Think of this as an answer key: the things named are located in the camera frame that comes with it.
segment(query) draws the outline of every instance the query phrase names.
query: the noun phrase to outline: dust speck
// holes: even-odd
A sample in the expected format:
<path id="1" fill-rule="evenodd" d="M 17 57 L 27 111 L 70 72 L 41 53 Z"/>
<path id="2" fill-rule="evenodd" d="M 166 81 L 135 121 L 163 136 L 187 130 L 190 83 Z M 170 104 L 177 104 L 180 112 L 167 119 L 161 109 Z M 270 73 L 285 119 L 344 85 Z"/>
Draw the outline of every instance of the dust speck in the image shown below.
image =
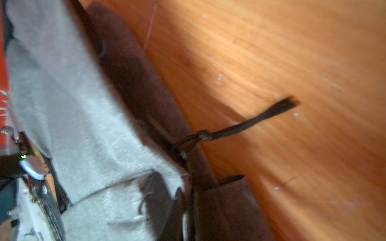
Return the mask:
<path id="1" fill-rule="evenodd" d="M 338 84 L 335 84 L 335 83 L 332 84 L 332 87 L 339 91 L 342 90 L 342 87 L 340 87 Z"/>
<path id="2" fill-rule="evenodd" d="M 358 206 L 360 206 L 359 200 L 355 200 L 352 203 L 350 203 L 349 209 L 347 210 L 347 213 L 345 215 L 346 218 L 351 217 L 354 211 L 358 208 Z"/>
<path id="3" fill-rule="evenodd" d="M 325 211 L 321 212 L 320 214 L 323 215 L 324 217 L 328 217 L 329 216 L 328 212 L 325 212 Z"/>
<path id="4" fill-rule="evenodd" d="M 273 96 L 274 96 L 276 101 L 280 100 L 280 95 L 278 93 L 274 93 Z"/>
<path id="5" fill-rule="evenodd" d="M 279 187 L 279 186 L 275 187 L 275 188 L 273 189 L 273 194 L 276 194 L 279 190 L 280 190 L 280 187 Z"/>

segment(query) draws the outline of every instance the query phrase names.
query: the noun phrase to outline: wooden floor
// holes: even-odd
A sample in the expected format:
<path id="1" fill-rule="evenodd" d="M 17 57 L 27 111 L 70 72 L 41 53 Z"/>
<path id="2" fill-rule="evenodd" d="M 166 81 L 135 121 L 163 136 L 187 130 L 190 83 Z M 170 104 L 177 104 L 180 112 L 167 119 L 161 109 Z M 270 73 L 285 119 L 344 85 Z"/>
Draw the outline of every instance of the wooden floor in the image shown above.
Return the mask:
<path id="1" fill-rule="evenodd" d="M 100 2 L 145 43 L 155 0 Z M 301 102 L 202 144 L 277 240 L 386 240 L 386 1 L 159 0 L 146 52 L 194 130 Z"/>

